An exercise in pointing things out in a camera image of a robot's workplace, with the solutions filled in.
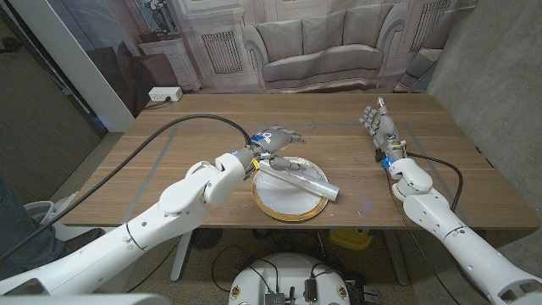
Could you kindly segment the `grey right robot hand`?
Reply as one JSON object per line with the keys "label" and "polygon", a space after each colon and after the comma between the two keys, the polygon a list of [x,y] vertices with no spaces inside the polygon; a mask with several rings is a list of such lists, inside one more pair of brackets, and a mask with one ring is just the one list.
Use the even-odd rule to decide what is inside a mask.
{"label": "grey right robot hand", "polygon": [[359,121],[373,138],[373,144],[376,146],[375,161],[387,168],[407,156],[406,142],[401,138],[394,120],[389,116],[382,97],[378,97],[377,104],[378,108],[367,106]]}

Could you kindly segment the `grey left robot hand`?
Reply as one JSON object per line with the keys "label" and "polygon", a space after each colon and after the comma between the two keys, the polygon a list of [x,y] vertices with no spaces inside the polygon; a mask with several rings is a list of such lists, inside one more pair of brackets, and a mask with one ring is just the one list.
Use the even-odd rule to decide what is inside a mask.
{"label": "grey left robot hand", "polygon": [[269,166],[278,171],[305,170],[303,165],[295,164],[286,158],[278,155],[278,151],[288,147],[291,143],[304,143],[305,140],[301,134],[293,130],[287,130],[282,126],[273,125],[262,130],[250,138],[251,143],[233,151],[232,154],[237,157],[246,169],[253,166],[252,160],[260,161],[267,159]]}

